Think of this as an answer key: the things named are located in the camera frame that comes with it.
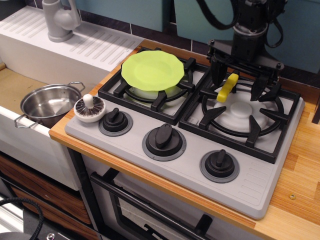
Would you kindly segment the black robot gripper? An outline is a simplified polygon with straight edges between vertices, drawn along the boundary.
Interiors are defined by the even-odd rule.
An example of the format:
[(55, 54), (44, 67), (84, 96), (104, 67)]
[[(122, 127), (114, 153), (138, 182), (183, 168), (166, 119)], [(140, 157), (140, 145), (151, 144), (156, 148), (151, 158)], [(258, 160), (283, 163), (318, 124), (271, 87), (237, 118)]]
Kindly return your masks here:
[(285, 65), (269, 54), (265, 48), (266, 38), (261, 35), (233, 34), (232, 40), (208, 42), (207, 58), (211, 64), (212, 83), (220, 86), (228, 68), (258, 77), (251, 87), (250, 101), (257, 101), (267, 83), (275, 81)]

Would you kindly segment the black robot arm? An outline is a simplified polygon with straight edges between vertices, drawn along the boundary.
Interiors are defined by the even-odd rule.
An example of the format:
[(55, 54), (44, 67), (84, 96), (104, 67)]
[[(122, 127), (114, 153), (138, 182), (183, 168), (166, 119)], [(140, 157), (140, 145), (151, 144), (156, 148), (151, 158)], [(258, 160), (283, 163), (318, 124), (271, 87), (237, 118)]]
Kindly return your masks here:
[(229, 24), (220, 22), (204, 0), (198, 5), (207, 21), (218, 30), (233, 29), (232, 40), (210, 40), (207, 58), (211, 64), (212, 82), (220, 86), (228, 68), (255, 77), (251, 87), (252, 101), (273, 101), (281, 89), (279, 73), (284, 64), (270, 55), (266, 47), (276, 48), (282, 42), (269, 44), (268, 30), (274, 24), (279, 33), (283, 29), (277, 17), (284, 12), (285, 0), (233, 0), (233, 19)]

